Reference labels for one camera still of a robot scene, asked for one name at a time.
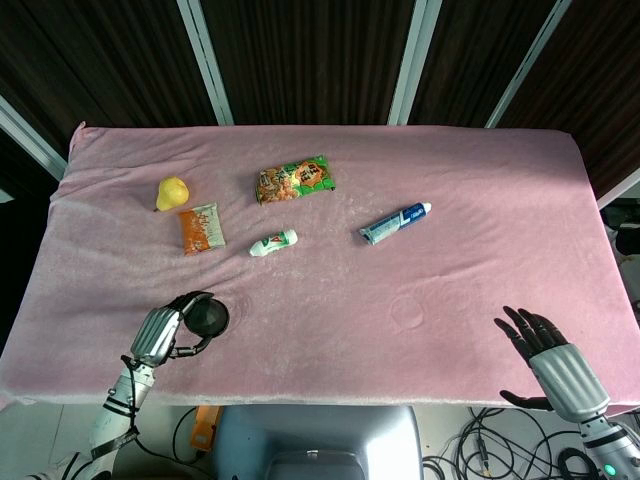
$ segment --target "white bottle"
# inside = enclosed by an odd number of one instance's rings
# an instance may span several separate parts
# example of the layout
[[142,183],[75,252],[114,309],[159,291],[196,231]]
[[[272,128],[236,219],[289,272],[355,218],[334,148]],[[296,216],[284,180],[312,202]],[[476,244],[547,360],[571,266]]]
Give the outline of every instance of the white bottle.
[[289,229],[257,241],[249,249],[249,254],[252,257],[264,257],[265,255],[275,252],[276,250],[280,250],[281,248],[295,245],[297,241],[298,235],[295,230]]

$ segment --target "robotic arm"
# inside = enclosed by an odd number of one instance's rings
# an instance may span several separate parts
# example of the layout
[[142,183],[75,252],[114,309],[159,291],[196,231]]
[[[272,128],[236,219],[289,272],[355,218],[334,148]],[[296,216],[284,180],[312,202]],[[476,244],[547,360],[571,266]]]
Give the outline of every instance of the robotic arm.
[[546,398],[522,398],[506,390],[500,395],[517,407],[555,410],[564,420],[577,423],[599,473],[611,480],[640,480],[640,438],[607,420],[609,395],[578,348],[541,315],[509,307],[504,312],[518,331],[499,318],[495,323],[527,362]]
[[[91,459],[75,454],[49,471],[42,480],[109,480],[118,450],[138,435],[134,419],[155,381],[155,369],[168,359],[193,356],[204,350],[211,339],[224,332],[229,312],[223,303],[207,292],[190,292],[170,304],[155,308],[145,318],[133,345],[132,358],[122,356],[125,367],[109,389],[103,410],[96,419],[89,443]],[[181,323],[201,340],[193,347],[176,347]]]

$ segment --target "orange object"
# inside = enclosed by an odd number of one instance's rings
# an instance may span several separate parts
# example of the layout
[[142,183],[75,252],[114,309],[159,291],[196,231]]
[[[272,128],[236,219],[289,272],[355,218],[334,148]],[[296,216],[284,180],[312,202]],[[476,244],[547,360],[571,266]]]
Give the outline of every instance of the orange object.
[[191,431],[191,446],[205,452],[213,449],[216,430],[224,407],[203,405],[196,409],[196,424]]
[[215,203],[180,212],[180,222],[185,255],[225,245]]

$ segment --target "table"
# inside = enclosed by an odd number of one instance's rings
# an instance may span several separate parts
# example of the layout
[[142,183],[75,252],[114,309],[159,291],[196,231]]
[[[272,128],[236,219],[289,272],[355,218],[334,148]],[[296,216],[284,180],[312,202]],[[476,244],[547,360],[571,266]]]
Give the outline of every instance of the table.
[[[157,371],[149,401],[502,404],[540,394],[493,324],[502,305],[555,321],[613,403],[640,403],[640,332],[580,153],[565,133],[449,127],[81,126],[14,329],[5,401],[101,402],[146,313],[215,293],[228,331]],[[323,153],[337,188],[260,206],[258,172]],[[218,203],[225,248],[185,257],[158,182]],[[360,227],[419,201],[376,246]],[[247,250],[294,228],[298,243]],[[187,332],[181,340],[188,343]]]

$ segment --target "yellow pear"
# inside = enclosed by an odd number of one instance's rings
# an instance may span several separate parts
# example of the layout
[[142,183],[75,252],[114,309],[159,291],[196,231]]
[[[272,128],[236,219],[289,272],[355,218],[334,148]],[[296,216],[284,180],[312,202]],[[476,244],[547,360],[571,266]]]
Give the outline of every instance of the yellow pear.
[[157,210],[164,212],[189,200],[189,189],[178,177],[167,177],[158,186]]

